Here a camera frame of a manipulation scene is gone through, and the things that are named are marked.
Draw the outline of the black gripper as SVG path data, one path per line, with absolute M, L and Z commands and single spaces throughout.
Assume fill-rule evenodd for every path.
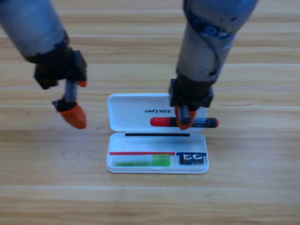
M 87 86 L 87 63 L 81 52 L 60 43 L 49 52 L 36 54 L 33 63 L 36 64 L 34 78 L 42 89 L 55 87 L 60 80 L 66 81 L 63 97 L 52 104 L 68 124 L 85 129 L 87 117 L 76 102 L 77 86 Z
M 213 100 L 214 76 L 207 81 L 194 81 L 185 75 L 171 79 L 170 106 L 175 108 L 177 126 L 181 130 L 192 127 L 199 108 L 208 108 Z

